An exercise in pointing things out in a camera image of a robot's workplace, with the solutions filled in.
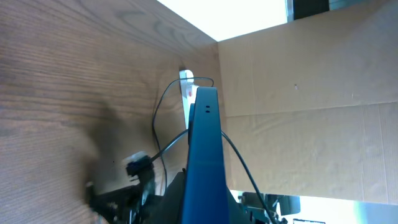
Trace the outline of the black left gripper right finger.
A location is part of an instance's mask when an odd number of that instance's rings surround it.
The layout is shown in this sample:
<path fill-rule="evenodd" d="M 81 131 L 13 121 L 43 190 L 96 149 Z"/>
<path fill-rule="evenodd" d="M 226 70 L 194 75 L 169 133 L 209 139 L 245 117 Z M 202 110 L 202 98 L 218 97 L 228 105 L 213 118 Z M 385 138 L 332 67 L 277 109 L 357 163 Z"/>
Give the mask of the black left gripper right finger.
<path fill-rule="evenodd" d="M 239 207 L 229 189 L 226 189 L 226 192 L 228 199 L 229 224 L 251 224 L 249 215 Z"/>

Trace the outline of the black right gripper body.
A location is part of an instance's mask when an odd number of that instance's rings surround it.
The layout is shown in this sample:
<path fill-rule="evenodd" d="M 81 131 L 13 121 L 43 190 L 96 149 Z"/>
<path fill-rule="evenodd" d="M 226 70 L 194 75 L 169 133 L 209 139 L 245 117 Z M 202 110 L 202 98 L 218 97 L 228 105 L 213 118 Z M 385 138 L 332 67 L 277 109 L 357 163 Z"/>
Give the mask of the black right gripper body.
<path fill-rule="evenodd" d="M 146 211 L 156 196 L 155 172 L 144 170 L 137 175 L 138 184 L 132 184 L 109 193 L 106 199 L 105 220 L 108 223 L 142 223 L 149 215 Z"/>

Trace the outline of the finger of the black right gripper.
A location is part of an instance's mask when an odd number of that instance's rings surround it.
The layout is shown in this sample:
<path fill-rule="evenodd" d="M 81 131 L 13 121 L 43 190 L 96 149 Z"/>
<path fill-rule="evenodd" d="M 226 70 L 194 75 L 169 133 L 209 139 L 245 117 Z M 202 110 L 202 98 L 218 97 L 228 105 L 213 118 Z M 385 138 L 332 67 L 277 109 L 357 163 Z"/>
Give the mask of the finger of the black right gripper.
<path fill-rule="evenodd" d="M 108 223 L 114 223 L 114 212 L 95 194 L 92 182 L 87 182 L 85 185 L 85 200 L 92 211 L 103 217 Z"/>

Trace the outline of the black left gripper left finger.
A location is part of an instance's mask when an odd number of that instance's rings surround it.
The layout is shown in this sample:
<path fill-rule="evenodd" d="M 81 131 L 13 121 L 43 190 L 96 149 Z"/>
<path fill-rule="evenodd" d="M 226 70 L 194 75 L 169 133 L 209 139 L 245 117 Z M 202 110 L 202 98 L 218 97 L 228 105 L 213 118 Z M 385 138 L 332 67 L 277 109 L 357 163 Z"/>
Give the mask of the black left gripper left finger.
<path fill-rule="evenodd" d="M 149 195 L 144 205 L 144 223 L 181 224 L 185 173 L 179 172 L 165 195 Z"/>

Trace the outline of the blue screen smartphone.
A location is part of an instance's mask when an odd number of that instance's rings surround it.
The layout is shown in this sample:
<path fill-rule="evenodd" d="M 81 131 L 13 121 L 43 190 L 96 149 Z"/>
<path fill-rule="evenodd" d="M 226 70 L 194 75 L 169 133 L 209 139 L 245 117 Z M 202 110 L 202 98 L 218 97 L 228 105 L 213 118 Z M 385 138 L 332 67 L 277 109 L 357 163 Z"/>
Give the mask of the blue screen smartphone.
<path fill-rule="evenodd" d="M 229 223 L 218 92 L 199 87 L 191 105 L 182 223 Z"/>

